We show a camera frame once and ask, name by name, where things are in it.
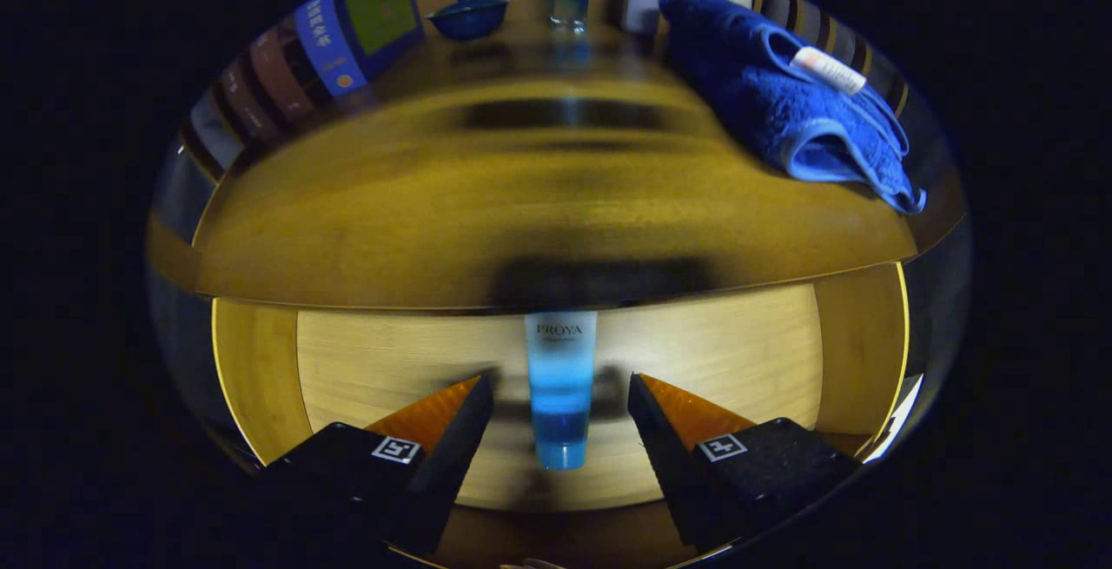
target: blue lotion tube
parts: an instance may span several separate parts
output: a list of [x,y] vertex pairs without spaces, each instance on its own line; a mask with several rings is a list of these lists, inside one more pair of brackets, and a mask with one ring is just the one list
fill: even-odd
[[597,317],[597,311],[525,316],[533,433],[545,469],[578,469],[586,461]]

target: blue towel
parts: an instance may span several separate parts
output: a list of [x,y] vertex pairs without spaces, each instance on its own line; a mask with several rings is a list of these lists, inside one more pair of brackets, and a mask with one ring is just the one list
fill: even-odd
[[661,0],[672,67],[738,141],[800,181],[862,181],[903,213],[926,192],[903,169],[907,137],[872,87],[835,90],[791,67],[808,46],[728,0]]

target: tube cap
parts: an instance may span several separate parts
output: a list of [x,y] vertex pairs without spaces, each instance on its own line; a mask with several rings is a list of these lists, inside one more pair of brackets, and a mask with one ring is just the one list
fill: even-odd
[[579,469],[587,461],[587,442],[537,443],[537,460],[545,469]]

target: wooden table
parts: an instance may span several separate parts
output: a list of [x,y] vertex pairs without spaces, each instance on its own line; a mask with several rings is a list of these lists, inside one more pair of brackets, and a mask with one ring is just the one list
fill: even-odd
[[[533,259],[684,261],[698,281],[683,291],[707,292],[915,253],[904,217],[866,189],[768,169],[671,71],[590,32],[507,28],[485,43],[505,50],[502,73],[453,66],[483,42],[429,38],[381,77],[390,101],[224,178],[193,244],[198,291],[497,308],[507,269]],[[567,50],[584,56],[568,66]]]

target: cup lid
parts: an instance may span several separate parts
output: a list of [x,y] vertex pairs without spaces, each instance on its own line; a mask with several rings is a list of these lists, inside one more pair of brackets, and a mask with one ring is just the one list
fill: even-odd
[[480,10],[481,8],[493,7],[496,4],[508,3],[509,0],[456,0],[456,2],[444,7],[441,10],[427,16],[428,19],[433,18],[445,18],[448,14],[456,14],[457,12],[464,12],[469,10]]

